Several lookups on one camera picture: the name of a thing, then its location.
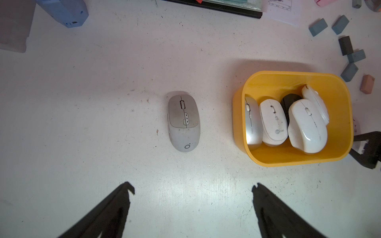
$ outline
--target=eraser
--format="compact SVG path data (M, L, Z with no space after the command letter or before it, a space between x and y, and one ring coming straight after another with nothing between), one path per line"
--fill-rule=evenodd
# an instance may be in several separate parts
M362 0L352 0L352 7L360 8L361 7L361 1Z
M347 57L350 63L354 63L366 58L364 50L356 51L352 54L347 55Z
M364 75L364 77L362 78L360 91L362 91L365 94L371 94L374 84L375 79L372 76L370 76L369 74Z
M341 48L341 53L343 55L353 53L352 43L351 43L351 39L349 38L349 36L341 37L339 39L339 44L340 44L340 48Z
M323 18L323 19L319 20L317 23L310 26L308 29L310 30L312 36L316 36L317 34L322 32L327 27L328 27L328 25Z
M359 69L354 63L349 63L344 71L341 73L341 77L345 82L350 82Z
M336 35L338 35L343 32L344 28L348 25L348 23L348 18L345 15L342 15L332 26L332 30L336 33Z

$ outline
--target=mouse left button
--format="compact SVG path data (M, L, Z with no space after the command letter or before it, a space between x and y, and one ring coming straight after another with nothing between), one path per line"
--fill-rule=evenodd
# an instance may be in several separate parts
M186 128L183 120L185 119L184 110L181 109L181 96L176 95L169 99L168 102L168 118L171 126L176 128Z

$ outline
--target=mouse button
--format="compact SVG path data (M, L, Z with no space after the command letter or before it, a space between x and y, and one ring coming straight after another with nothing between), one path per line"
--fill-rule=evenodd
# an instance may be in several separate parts
M261 108L261 116L263 122L263 130L269 135L270 138L274 139L275 131L278 129L278 122L275 119L275 115L272 111L262 110Z
M168 117L169 123L173 127L177 128L186 128L183 124L183 120L185 119L184 110L180 107L181 97L180 95L176 95L171 97L168 102Z
M182 99L186 104L184 113L187 114L187 128L192 128L197 126L200 123L199 111L197 110L197 105L192 96L190 95L181 95Z

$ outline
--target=blue eraser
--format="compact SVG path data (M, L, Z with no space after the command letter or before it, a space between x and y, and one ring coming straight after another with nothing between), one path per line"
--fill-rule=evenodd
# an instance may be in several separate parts
M342 15L332 26L332 30L336 33L336 35L341 34L348 23L348 18L345 15Z
M348 56L348 61L350 63L354 63L354 62L357 62L357 61L360 61L360 60L366 58L364 50L356 51L356 52L349 54L347 56Z
M57 22L67 28L82 26L89 13L83 0L36 0Z
M354 63L349 63L344 71L341 73L341 77L345 82L350 82L359 69Z
M310 26L308 29L310 30L312 36L316 36L317 34L322 32L327 27L328 27L328 25L323 18L323 19L319 20L317 23Z

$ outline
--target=gray eraser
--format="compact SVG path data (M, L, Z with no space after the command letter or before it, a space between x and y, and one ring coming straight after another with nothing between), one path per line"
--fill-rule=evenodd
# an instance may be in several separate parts
M352 0L352 7L360 8L361 7L361 1L362 0Z
M336 33L336 35L338 35L343 32L344 28L348 25L348 23L348 18L345 15L342 15L332 26L332 30Z
M323 18L323 19L319 20L317 23L310 26L308 29L310 30L312 36L316 36L317 34L322 32L322 30L324 30L327 27L328 27L328 25Z
M350 82L359 69L354 63L349 63L344 71L341 73L341 77L345 82Z
M364 50L356 51L356 52L349 54L347 56L348 56L348 61L350 63L354 63L354 62L357 62L357 61L360 61L360 60L366 58Z

